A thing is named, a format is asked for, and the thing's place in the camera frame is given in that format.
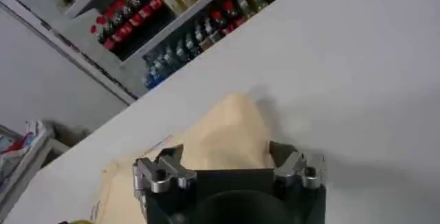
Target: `beige cloth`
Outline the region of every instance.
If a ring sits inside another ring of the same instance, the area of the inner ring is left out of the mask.
[[[161,149],[184,144],[181,164],[193,170],[273,168],[270,134],[255,104],[241,94],[229,95],[186,132],[147,153],[114,161],[103,171],[99,202],[92,211],[96,224],[144,224],[133,194],[131,164],[135,158],[155,158]]]

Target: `white tabletop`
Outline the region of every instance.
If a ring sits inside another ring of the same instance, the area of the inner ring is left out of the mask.
[[[87,218],[100,170],[247,93],[328,160],[327,223],[438,223],[440,0],[278,0],[40,171],[5,223]]]

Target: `white wall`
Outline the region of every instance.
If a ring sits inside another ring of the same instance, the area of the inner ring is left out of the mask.
[[[117,99],[0,8],[0,124],[23,133],[26,120],[94,130],[122,111]]]

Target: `white table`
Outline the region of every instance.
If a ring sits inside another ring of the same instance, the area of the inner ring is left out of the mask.
[[[328,160],[327,223],[438,223],[440,0],[278,0],[40,171],[7,224],[87,218],[109,161],[248,93]]]

